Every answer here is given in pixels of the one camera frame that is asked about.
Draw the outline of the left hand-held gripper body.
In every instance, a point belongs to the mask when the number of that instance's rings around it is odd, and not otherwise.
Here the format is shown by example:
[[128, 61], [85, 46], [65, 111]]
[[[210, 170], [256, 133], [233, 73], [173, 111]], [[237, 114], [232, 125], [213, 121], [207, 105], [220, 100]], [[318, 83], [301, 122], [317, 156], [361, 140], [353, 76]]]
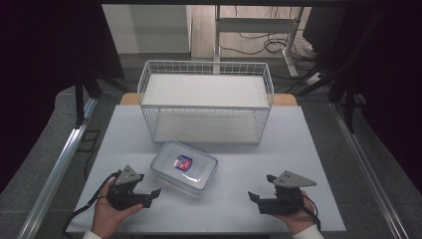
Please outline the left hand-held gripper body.
[[125, 210], [142, 204], [145, 195], [133, 192], [138, 184], [137, 181], [138, 173], [130, 165], [126, 165], [108, 190], [106, 196], [108, 203], [116, 210]]

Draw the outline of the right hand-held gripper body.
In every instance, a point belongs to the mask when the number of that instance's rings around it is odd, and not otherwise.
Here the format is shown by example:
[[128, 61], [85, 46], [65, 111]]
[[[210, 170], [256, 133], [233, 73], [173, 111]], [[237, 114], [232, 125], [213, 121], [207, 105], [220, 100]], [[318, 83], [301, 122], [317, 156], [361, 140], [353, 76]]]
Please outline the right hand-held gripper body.
[[300, 210], [306, 211], [301, 188], [316, 186], [317, 183], [287, 170], [276, 177], [272, 183], [275, 186], [275, 198], [263, 199], [264, 204], [258, 205], [260, 213], [294, 215]]

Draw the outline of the clear plastic lidded container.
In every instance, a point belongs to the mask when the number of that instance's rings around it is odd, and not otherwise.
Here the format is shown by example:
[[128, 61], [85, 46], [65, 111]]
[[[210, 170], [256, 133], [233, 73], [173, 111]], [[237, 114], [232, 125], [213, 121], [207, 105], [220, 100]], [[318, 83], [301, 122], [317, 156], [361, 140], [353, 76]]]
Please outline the clear plastic lidded container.
[[195, 196], [206, 191], [217, 167], [215, 157], [177, 141], [166, 142], [150, 164], [164, 181]]

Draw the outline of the white wire rack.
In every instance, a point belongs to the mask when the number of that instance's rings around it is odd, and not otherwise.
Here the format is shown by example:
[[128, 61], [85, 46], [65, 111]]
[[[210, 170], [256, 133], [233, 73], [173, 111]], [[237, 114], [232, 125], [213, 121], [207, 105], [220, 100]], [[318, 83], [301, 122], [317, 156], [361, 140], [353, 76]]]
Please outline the white wire rack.
[[274, 86], [265, 63], [150, 60], [137, 94], [155, 142], [258, 144]]

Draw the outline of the person's right hand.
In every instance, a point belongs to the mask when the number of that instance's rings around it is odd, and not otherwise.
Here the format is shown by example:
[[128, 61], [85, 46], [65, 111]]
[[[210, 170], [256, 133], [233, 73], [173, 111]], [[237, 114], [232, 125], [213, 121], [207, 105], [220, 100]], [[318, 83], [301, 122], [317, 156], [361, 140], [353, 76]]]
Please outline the person's right hand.
[[[315, 212], [314, 205], [311, 203], [310, 199], [308, 198], [307, 193], [303, 190], [302, 195], [304, 198], [304, 207], [311, 213]], [[315, 225], [314, 220], [311, 218], [309, 214], [305, 211], [300, 210], [294, 215], [290, 216], [283, 216], [283, 215], [276, 215], [276, 218], [282, 220], [287, 227], [289, 228], [290, 232], [293, 235], [296, 235], [311, 226]]]

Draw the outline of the person's left hand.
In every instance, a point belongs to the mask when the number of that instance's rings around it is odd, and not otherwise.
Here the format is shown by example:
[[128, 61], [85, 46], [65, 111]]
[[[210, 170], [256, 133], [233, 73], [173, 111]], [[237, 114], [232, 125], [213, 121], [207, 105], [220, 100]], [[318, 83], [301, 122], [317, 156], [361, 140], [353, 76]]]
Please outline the person's left hand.
[[137, 204], [124, 210], [114, 209], [106, 199], [108, 191], [113, 183], [114, 179], [111, 179], [106, 183], [102, 188], [100, 198], [95, 205], [91, 232], [101, 239], [109, 239], [126, 218], [143, 209], [142, 204]]

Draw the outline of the black metal stand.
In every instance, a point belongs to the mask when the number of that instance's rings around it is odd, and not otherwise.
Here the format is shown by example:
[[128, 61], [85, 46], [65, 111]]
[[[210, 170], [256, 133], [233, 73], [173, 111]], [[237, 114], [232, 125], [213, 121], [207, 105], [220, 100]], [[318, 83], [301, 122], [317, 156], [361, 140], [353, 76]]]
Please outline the black metal stand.
[[85, 115], [84, 92], [87, 92], [93, 99], [99, 98], [103, 92], [97, 82], [97, 79], [103, 80], [123, 93], [129, 92], [129, 88], [127, 86], [120, 83], [112, 76], [102, 73], [100, 70], [79, 70], [75, 76], [76, 128], [80, 128], [87, 118]]
[[295, 93], [295, 96], [305, 96], [328, 83], [333, 83], [327, 94], [327, 99], [331, 103], [336, 103], [342, 96], [345, 96], [345, 103], [343, 104], [344, 123], [349, 132], [354, 133], [353, 110], [362, 107], [362, 104], [357, 104], [354, 101], [355, 84], [351, 74], [351, 64], [344, 64], [333, 72], [324, 73], [318, 81], [299, 90]]

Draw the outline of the white power strip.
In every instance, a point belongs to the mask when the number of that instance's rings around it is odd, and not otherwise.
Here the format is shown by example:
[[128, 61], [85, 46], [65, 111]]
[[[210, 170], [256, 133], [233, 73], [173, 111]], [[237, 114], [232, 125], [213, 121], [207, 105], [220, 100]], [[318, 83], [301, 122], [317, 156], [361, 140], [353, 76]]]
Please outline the white power strip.
[[318, 82], [321, 78], [323, 77], [323, 74], [321, 73], [316, 73], [313, 76], [311, 76], [308, 80], [307, 80], [307, 85], [311, 86], [314, 83]]

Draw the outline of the dark curtain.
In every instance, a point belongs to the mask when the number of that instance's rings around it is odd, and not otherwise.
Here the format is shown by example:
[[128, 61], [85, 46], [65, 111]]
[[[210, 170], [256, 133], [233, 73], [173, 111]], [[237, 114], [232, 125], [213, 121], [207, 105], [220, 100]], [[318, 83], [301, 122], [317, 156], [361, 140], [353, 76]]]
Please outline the dark curtain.
[[101, 0], [0, 0], [0, 192], [57, 94], [101, 77], [124, 77]]
[[[357, 58], [363, 115], [422, 190], [422, 0], [381, 0], [385, 12]], [[321, 58], [338, 66], [369, 24], [363, 7], [313, 7], [304, 31]]]

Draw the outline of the white cabinet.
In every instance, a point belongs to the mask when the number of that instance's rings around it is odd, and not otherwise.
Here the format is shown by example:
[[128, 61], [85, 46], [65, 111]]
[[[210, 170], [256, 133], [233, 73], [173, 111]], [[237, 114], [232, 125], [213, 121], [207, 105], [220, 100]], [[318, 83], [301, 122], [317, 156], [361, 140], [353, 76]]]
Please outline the white cabinet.
[[191, 9], [188, 5], [103, 4], [119, 54], [188, 54]]

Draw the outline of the aluminium rail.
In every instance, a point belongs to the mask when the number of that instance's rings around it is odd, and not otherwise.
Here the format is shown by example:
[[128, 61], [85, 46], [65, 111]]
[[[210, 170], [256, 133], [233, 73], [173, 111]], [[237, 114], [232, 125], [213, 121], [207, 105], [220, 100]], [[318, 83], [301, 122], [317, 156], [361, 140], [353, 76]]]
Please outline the aluminium rail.
[[98, 101], [89, 98], [84, 106], [83, 121], [78, 128], [71, 131], [65, 146], [63, 147], [49, 177], [47, 178], [35, 204], [33, 205], [25, 223], [23, 224], [17, 239], [34, 239], [47, 211], [59, 189], [71, 160], [78, 148], [80, 141], [87, 129], [88, 122]]
[[336, 121], [347, 141], [354, 158], [361, 170], [361, 173], [381, 211], [384, 220], [394, 237], [394, 239], [410, 239], [402, 220], [400, 219], [393, 203], [388, 198], [384, 188], [382, 187], [378, 177], [376, 176], [369, 160], [364, 153], [355, 134], [349, 129], [345, 122], [345, 114], [342, 112], [341, 106], [337, 103], [329, 103], [330, 108], [336, 118]]

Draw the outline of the white desk frame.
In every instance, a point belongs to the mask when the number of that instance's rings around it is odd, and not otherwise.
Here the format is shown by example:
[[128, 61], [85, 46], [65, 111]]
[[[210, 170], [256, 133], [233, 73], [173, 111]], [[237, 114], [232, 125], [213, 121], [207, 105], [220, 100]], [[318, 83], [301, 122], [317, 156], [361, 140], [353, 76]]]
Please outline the white desk frame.
[[222, 18], [221, 6], [215, 6], [215, 45], [213, 61], [220, 61], [220, 34], [221, 33], [271, 33], [287, 34], [287, 45], [282, 49], [282, 55], [290, 76], [299, 76], [292, 58], [292, 47], [301, 24], [305, 8], [300, 7], [294, 18], [269, 19], [269, 18]]

